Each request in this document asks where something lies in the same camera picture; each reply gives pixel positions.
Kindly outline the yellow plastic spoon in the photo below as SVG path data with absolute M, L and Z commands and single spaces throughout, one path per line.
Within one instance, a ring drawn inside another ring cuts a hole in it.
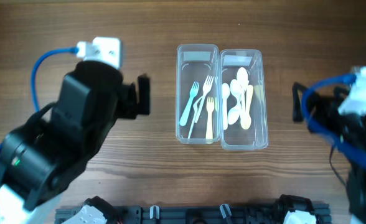
M 253 98 L 253 92 L 254 92 L 253 85 L 248 85 L 246 88 L 246 92 L 242 94 L 243 116 L 241 118 L 240 124 L 243 129 L 248 129 L 251 126 L 250 108 Z

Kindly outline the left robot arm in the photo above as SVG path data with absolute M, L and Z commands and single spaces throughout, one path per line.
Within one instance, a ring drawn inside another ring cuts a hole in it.
M 58 100 L 36 111 L 0 143 L 0 192 L 6 190 L 21 202 L 12 222 L 33 220 L 52 208 L 85 171 L 118 119 L 149 113 L 146 74 L 125 84 L 112 65 L 77 63 L 64 76 Z

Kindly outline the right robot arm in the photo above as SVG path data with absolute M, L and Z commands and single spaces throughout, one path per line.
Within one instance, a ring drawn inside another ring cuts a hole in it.
M 349 211 L 366 223 L 366 88 L 355 82 L 321 81 L 306 87 L 293 84 L 293 121 L 307 122 L 341 152 L 351 170 L 342 180 L 349 199 Z

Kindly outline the yellow plastic fork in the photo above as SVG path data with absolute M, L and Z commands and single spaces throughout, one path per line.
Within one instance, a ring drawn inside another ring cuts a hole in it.
M 206 138 L 213 138 L 213 121 L 212 121 L 212 113 L 214 111 L 214 98 L 209 96 L 207 98 L 206 110 L 207 110 L 207 129 L 206 129 Z

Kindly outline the white plastic spoon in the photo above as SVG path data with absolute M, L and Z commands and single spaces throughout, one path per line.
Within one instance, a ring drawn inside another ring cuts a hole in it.
M 237 78 L 233 79 L 230 82 L 230 93 L 235 97 L 237 101 L 240 101 L 241 104 L 240 116 L 238 118 L 240 119 L 240 122 L 243 116 L 242 94 L 245 92 L 248 84 L 249 84 L 248 73 L 245 68 L 240 67 L 237 71 Z
M 237 122 L 240 116 L 241 104 L 240 101 L 237 101 L 236 105 L 231 108 L 227 114 L 227 122 L 228 125 L 233 125 Z
M 223 129 L 228 128 L 228 112 L 227 112 L 227 99 L 230 96 L 230 87 L 227 83 L 222 84 L 222 109 L 223 109 Z

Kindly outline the light blue plastic fork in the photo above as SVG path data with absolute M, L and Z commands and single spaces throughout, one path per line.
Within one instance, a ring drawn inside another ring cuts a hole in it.
M 193 82 L 193 85 L 189 92 L 189 100 L 188 100 L 188 102 L 185 106 L 185 109 L 182 113 L 182 116 L 179 120 L 179 124 L 181 126 L 185 126 L 187 124 L 187 120 L 188 120 L 189 113 L 190 113 L 190 107 L 192 105 L 193 99 L 197 96 L 198 91 L 199 91 L 199 82 Z

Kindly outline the white plastic fork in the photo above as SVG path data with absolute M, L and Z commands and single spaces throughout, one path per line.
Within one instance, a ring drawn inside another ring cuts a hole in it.
M 197 116 L 197 113 L 198 113 L 198 110 L 199 110 L 199 103 L 200 101 L 202 100 L 202 96 L 196 100 L 196 102 L 193 104 L 193 109 L 194 109 L 194 115 L 193 115 L 193 118 L 192 118 L 192 122 L 191 122 L 191 126 L 190 126 L 190 130 L 189 130 L 189 135 L 188 135 L 188 138 L 190 139 L 191 135 L 192 135 L 192 130 L 193 130 L 193 127 L 194 127 L 194 123 L 195 123 L 195 119 L 196 119 L 196 116 Z
M 209 91 L 212 89 L 213 82 L 214 82 L 214 76 L 208 75 L 207 78 L 205 79 L 204 85 L 202 87 L 203 95 L 200 97 L 200 103 L 199 103 L 198 111 L 197 111 L 197 114 L 195 117 L 195 123 L 197 123 L 199 120 L 200 113 L 201 113 L 202 107 L 204 105 L 205 97 L 207 96 Z

